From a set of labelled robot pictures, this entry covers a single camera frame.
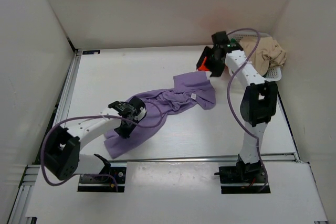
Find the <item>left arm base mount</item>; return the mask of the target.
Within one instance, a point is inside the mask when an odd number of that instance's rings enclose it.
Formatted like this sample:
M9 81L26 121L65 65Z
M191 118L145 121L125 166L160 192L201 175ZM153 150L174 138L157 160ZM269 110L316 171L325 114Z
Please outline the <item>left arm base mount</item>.
M109 176L92 177L81 175L77 192L86 193L124 193L125 179L127 175L126 163L111 163L110 169L105 169L100 174Z

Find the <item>purple t shirt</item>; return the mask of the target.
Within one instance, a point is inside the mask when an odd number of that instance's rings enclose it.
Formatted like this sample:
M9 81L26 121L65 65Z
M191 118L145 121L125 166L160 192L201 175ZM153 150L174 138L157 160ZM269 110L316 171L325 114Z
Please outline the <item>purple t shirt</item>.
M115 130L104 136L104 145L115 159L153 137L164 125L169 115L185 112L199 105L210 110L216 105L215 89L205 72L194 71L173 77L174 87L136 94L146 106L146 116L128 138L122 138Z

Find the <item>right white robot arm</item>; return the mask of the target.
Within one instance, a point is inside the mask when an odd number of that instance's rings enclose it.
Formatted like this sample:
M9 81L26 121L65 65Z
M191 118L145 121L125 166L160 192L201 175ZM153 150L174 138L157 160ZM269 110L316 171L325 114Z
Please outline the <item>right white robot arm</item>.
M237 78L245 89L240 104L241 116L235 112L232 115L244 130L236 172L246 179L264 167L260 147L265 129L276 113L278 87L258 73L250 62L251 55L246 55L243 47L230 40L225 31L212 34L212 43L211 47L204 48L196 67L205 67L212 77L220 77L228 67L232 71L231 78Z

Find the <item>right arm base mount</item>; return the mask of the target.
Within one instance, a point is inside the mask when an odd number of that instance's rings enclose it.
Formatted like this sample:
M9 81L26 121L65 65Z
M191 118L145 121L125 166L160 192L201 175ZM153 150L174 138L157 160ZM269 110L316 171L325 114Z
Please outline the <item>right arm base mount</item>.
M270 194L269 184L263 170L242 177L236 166L220 166L214 176L220 180L221 194Z

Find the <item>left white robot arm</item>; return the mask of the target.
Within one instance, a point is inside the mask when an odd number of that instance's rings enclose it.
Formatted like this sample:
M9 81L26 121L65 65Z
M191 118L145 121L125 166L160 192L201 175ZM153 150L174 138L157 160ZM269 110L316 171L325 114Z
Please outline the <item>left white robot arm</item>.
M80 151L109 131L122 139L129 138L145 116L145 103L133 97L128 102L115 101L109 104L98 115L87 119L82 116L72 126L56 126L48 134L42 163L60 181L74 174L102 174L107 160L96 154L80 154Z

